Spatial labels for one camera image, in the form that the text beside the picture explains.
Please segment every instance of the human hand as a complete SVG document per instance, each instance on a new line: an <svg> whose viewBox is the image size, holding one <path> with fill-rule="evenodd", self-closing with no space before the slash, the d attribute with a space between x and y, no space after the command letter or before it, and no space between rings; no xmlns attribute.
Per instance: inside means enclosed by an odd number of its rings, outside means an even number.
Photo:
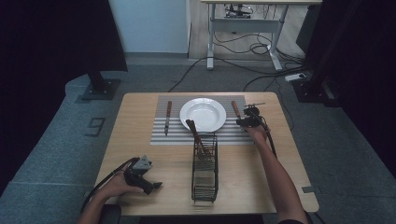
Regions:
<svg viewBox="0 0 396 224"><path fill-rule="evenodd" d="M122 170L118 171L103 187L101 187L96 195L101 195L104 198L111 198L120 196L124 193L143 193L143 189L139 187L129 186L124 179L123 172L128 168L125 165Z"/></svg>
<svg viewBox="0 0 396 224"><path fill-rule="evenodd" d="M249 133L250 137L256 143L260 142L260 141L263 141L263 142L267 141L267 138L268 138L267 133L261 125L254 127L254 128L244 127L244 130Z"/></svg>

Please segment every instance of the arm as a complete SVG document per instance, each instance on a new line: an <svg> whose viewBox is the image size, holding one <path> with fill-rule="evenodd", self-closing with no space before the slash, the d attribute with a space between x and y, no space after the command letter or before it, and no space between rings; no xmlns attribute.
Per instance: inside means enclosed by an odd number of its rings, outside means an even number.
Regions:
<svg viewBox="0 0 396 224"><path fill-rule="evenodd" d="M303 223L308 223L297 190L290 176L266 143L267 135L264 128L259 126L256 128L246 128L246 130L260 152L268 186L278 213L278 221L295 219Z"/></svg>
<svg viewBox="0 0 396 224"><path fill-rule="evenodd" d="M123 177L123 171L118 171L102 188L100 188L93 196L84 209L84 212L78 219L78 224L97 224L103 205L111 198L119 196L123 193L142 193L143 190L138 187L132 187L126 184Z"/></svg>

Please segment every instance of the gray carpet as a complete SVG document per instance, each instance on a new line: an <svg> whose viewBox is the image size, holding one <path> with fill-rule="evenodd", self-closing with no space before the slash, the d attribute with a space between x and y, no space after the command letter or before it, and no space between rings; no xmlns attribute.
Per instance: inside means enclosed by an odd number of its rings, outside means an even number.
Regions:
<svg viewBox="0 0 396 224"><path fill-rule="evenodd" d="M121 79L112 101L81 102L88 77L70 81L58 113L0 199L0 223L75 223L84 194L95 182L122 96L169 91L192 63L187 59L140 59L129 65L129 73L104 72L104 77ZM244 65L272 71L270 63ZM242 91L259 76L222 62L215 63L214 71L207 71L202 62L174 91ZM394 223L396 181L344 111L298 103L283 77L272 81L270 77L257 80L247 91L263 91L272 83L267 90L282 99L318 197L320 217L327 223ZM97 127L90 127L91 122L102 120L99 133ZM313 214L312 218L321 223ZM138 219L123 217L121 223ZM263 219L276 223L276 215L263 215Z"/></svg>

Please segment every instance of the power strip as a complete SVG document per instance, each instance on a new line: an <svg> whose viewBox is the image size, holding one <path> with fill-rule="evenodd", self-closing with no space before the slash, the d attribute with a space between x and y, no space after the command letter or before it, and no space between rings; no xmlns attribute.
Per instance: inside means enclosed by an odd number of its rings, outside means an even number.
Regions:
<svg viewBox="0 0 396 224"><path fill-rule="evenodd" d="M306 78L306 75L304 73L299 73L299 74L295 74L295 75L286 76L285 80L287 82L290 82L290 81L297 80L297 79L302 79L302 78Z"/></svg>

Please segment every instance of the utensil holder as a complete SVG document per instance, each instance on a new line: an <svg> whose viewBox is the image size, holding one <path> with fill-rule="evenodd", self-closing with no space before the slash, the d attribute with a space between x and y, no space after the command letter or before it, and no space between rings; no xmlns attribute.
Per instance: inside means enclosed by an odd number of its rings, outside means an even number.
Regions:
<svg viewBox="0 0 396 224"><path fill-rule="evenodd" d="M200 134L202 144L194 141L191 197L196 201L214 202L219 190L218 138Z"/></svg>

